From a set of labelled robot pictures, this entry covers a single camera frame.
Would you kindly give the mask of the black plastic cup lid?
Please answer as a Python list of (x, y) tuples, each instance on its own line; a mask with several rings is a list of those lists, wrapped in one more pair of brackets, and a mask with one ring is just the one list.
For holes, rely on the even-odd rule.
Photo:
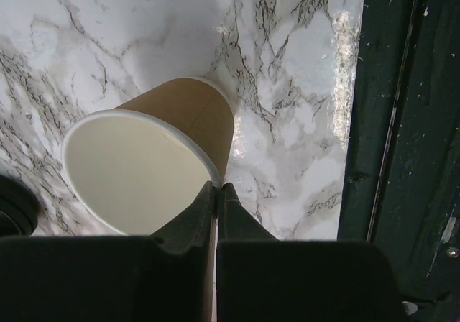
[(29, 188), (1, 176), (1, 237), (32, 235), (39, 212), (40, 202)]

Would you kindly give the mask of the brown paper coffee cup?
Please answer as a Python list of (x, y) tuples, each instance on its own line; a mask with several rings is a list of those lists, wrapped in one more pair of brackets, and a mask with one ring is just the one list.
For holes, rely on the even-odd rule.
[(204, 184), (224, 184), (234, 134), (225, 93), (176, 78), (83, 117), (62, 145), (68, 185), (102, 224), (152, 234), (182, 213)]

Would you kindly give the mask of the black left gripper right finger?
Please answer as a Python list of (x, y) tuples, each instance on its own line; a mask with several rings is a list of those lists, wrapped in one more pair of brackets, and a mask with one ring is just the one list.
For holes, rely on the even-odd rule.
[(351, 241), (280, 241), (242, 206), (218, 195), (219, 321), (406, 321), (387, 258)]

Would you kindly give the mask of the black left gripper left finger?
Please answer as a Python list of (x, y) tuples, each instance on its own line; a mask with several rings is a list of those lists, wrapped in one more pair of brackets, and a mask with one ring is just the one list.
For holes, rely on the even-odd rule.
[(5, 237), (3, 321), (209, 321), (216, 189), (146, 236)]

